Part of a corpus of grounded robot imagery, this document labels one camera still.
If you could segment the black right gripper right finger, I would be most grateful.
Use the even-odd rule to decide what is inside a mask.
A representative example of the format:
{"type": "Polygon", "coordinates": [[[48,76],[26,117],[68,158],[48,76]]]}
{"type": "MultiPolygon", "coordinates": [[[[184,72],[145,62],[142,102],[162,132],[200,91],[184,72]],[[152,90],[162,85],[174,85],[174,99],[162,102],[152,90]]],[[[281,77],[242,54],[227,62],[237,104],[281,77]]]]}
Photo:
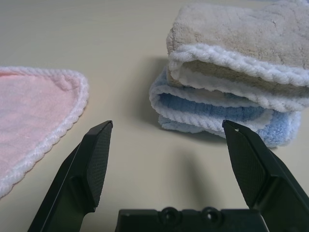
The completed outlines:
{"type": "Polygon", "coordinates": [[[309,198],[284,162],[251,129],[229,120],[222,127],[247,206],[259,211],[270,232],[307,232],[309,198]]]}

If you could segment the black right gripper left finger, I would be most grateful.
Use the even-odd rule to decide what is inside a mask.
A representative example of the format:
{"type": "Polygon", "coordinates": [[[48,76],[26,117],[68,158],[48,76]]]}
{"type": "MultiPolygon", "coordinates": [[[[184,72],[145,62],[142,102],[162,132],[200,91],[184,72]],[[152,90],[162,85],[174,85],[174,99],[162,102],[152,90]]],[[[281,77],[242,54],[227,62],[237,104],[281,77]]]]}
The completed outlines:
{"type": "Polygon", "coordinates": [[[98,207],[106,175],[113,123],[92,127],[61,164],[30,232],[78,232],[98,207]]]}

